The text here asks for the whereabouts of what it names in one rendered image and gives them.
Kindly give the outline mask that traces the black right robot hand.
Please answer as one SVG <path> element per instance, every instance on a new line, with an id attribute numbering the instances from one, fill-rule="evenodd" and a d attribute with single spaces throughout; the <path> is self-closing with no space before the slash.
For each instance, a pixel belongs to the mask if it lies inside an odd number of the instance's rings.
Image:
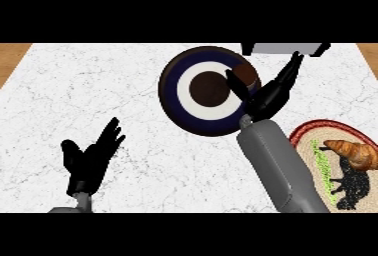
<path id="1" fill-rule="evenodd" d="M 289 90 L 295 84 L 304 55 L 292 53 L 290 60 L 275 78 L 249 94 L 246 85 L 230 70 L 225 70 L 225 82 L 234 95 L 244 103 L 244 113 L 252 122 L 270 119 L 289 100 Z"/>

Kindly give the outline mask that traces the navy and white round plate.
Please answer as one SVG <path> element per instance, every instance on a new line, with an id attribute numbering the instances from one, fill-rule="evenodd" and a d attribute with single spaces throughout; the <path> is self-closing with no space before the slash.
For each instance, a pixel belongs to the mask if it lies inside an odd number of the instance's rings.
<path id="1" fill-rule="evenodd" d="M 239 130 L 244 103 L 225 83 L 225 71 L 242 80 L 249 94 L 261 88 L 256 70 L 231 50 L 200 46 L 182 51 L 168 62 L 157 82 L 163 112 L 187 132 L 208 137 Z"/>

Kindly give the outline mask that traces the golden brown croissant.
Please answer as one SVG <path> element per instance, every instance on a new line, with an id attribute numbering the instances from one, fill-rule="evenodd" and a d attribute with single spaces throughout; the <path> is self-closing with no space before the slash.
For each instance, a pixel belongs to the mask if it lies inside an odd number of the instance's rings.
<path id="1" fill-rule="evenodd" d="M 324 140 L 323 145 L 346 158 L 352 169 L 378 170 L 378 150 L 369 144 L 351 143 L 345 140 Z"/>

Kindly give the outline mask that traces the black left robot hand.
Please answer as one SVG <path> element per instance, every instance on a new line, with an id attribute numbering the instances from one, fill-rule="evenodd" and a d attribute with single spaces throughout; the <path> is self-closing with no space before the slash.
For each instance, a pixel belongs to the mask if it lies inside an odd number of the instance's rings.
<path id="1" fill-rule="evenodd" d="M 97 141 L 81 150 L 75 142 L 69 139 L 60 143 L 63 152 L 63 167 L 70 176 L 66 194 L 73 196 L 84 192 L 92 195 L 101 184 L 110 158 L 119 148 L 125 136 L 119 134 L 119 120 L 112 118 Z"/>

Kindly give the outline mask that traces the grey appliance with black legs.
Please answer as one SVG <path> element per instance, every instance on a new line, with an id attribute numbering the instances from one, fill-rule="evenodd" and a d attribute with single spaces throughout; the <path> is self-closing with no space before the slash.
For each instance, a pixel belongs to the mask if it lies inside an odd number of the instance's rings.
<path id="1" fill-rule="evenodd" d="M 320 57 L 330 48 L 329 43 L 242 43 L 242 55 L 258 54 L 292 54 L 298 51 L 311 57 Z"/>

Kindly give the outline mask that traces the beige red-rimmed oval placemat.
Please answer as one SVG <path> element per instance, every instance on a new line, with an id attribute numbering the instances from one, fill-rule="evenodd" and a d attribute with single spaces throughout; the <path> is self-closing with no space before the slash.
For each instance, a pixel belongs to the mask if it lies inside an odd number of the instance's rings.
<path id="1" fill-rule="evenodd" d="M 332 213 L 378 213 L 378 170 L 349 170 L 340 157 L 324 150 L 326 140 L 369 145 L 373 140 L 346 124 L 317 119 L 302 123 L 290 133 L 289 142 L 309 169 L 315 192 Z"/>

